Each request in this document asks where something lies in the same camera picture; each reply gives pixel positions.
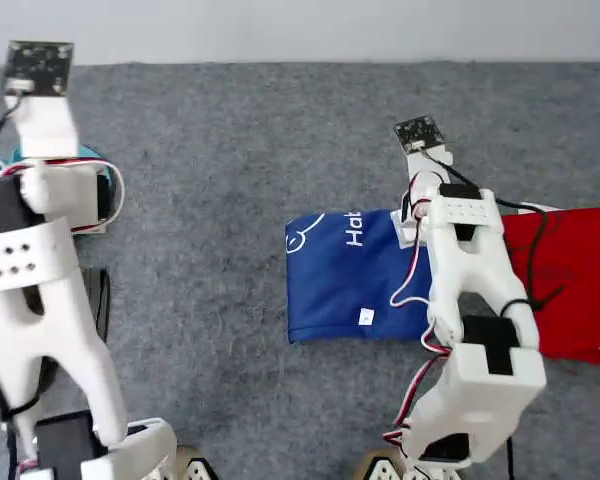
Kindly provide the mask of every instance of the blue cloth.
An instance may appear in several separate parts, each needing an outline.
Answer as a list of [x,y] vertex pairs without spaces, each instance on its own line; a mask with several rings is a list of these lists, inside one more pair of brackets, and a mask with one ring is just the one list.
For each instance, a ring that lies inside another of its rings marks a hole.
[[[397,298],[428,298],[431,271],[420,247],[416,273]],[[364,337],[415,340],[426,305],[389,305],[413,248],[400,249],[388,210],[310,215],[286,226],[289,341]],[[373,312],[373,319],[361,315]]]

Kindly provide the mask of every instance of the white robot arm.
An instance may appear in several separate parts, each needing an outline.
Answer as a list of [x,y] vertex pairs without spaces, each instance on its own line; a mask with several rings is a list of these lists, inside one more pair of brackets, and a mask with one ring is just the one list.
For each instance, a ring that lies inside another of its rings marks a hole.
[[[442,136],[428,135],[437,132],[429,117],[397,128],[413,178],[419,168],[429,168],[425,160],[433,163],[428,149],[444,148]],[[450,154],[445,160],[451,163]],[[427,316],[450,352],[441,355],[446,362],[436,385],[402,422],[400,448],[411,475],[406,478],[426,478],[424,471],[437,480],[486,461],[514,432],[546,376],[533,312],[511,267],[493,193],[419,183],[425,193],[414,198],[428,208],[415,228],[421,229],[432,271]],[[403,238],[414,228],[406,220],[398,227]],[[461,316],[462,292],[479,294],[497,314]]]
[[[19,102],[11,115],[27,159],[0,170],[0,421],[9,478],[17,470],[16,434],[26,455],[23,480],[212,478],[198,460],[178,470],[176,437],[164,420],[127,424],[111,356],[96,332],[67,218],[85,201],[85,176],[76,175],[84,167],[50,160],[78,153],[66,99],[67,45],[14,43],[6,68],[6,103]],[[39,293],[42,314],[29,309],[25,288]],[[89,410],[42,419],[43,356],[71,376]]]

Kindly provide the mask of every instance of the red fabric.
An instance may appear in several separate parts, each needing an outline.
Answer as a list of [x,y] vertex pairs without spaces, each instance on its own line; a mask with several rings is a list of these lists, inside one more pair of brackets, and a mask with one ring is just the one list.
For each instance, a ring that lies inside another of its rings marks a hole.
[[[535,313],[540,351],[556,358],[600,363],[600,208],[550,212],[534,257],[534,296],[542,300],[563,286]],[[529,247],[540,214],[503,217],[516,274],[527,285]]]

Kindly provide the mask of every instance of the gray carpet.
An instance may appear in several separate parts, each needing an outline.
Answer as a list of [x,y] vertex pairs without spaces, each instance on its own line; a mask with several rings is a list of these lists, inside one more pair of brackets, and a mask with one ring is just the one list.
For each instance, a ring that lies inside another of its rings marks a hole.
[[[599,64],[123,65],[73,80],[83,141],[128,183],[119,221],[79,249],[111,270],[130,416],[164,417],[222,479],[349,478],[426,357],[290,346],[285,331],[285,221],[397,205],[394,123],[431,113],[458,168],[503,197],[600,206]],[[600,478],[600,366],[547,374],[515,436],[517,478]],[[66,377],[44,400],[84,405]],[[6,460],[0,432],[0,478]],[[470,474],[504,479],[503,452]]]

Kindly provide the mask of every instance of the white wall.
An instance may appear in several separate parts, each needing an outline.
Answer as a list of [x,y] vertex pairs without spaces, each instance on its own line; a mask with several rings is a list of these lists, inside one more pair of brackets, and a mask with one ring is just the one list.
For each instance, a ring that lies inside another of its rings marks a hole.
[[78,64],[598,60],[600,0],[2,0],[10,39]]

